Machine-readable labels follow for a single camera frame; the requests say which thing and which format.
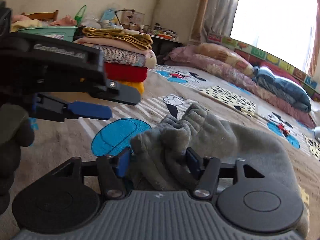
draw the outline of white logo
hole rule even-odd
[[[158,193],[157,195],[155,195],[155,197],[162,198],[162,197],[164,197],[164,195],[162,193]]]
[[[62,55],[67,55],[67,56],[71,56],[71,57],[78,57],[78,58],[85,58],[85,54],[84,53],[76,53],[74,51],[66,51],[64,49],[58,49],[56,47],[46,47],[43,46],[42,44],[36,44],[33,46],[34,49],[39,49],[39,50],[44,50],[44,51],[49,51],[49,52],[53,52],[53,53],[58,53],[58,54],[62,54]]]

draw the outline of black desk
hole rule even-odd
[[[159,36],[150,35],[153,44],[152,51],[156,54],[156,56],[164,55],[170,51],[172,51],[176,47],[183,46],[183,43],[180,41],[172,41],[165,38],[161,38]]]

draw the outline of yellow clothing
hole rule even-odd
[[[144,92],[144,86],[143,86],[143,82],[128,82],[128,81],[118,81],[121,84],[133,87],[135,89],[137,89],[139,91],[139,93],[142,95],[142,93]]]
[[[152,38],[149,34],[130,34],[121,29],[95,29],[92,27],[83,28],[82,32],[90,38],[108,38],[126,41],[141,50],[152,49]]]
[[[29,28],[29,27],[41,27],[42,24],[39,20],[23,20],[23,21],[17,21],[11,25],[10,32],[16,32],[19,29],[22,28]]]

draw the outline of bed headboard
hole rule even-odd
[[[268,61],[273,65],[285,70],[287,73],[297,79],[303,89],[312,98],[312,100],[320,102],[320,83],[317,83],[311,76],[290,65],[288,62],[273,56],[261,49],[258,49],[252,45],[246,44],[241,41],[234,40],[230,37],[221,35],[210,34],[207,41],[210,43],[220,44],[224,47],[231,49],[232,51],[245,58],[253,66],[260,66],[262,61]]]

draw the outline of chair backrest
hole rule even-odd
[[[32,13],[32,14],[25,14],[24,12],[22,15],[28,16],[31,20],[39,20],[39,21],[56,21],[58,17],[58,10],[53,13]]]

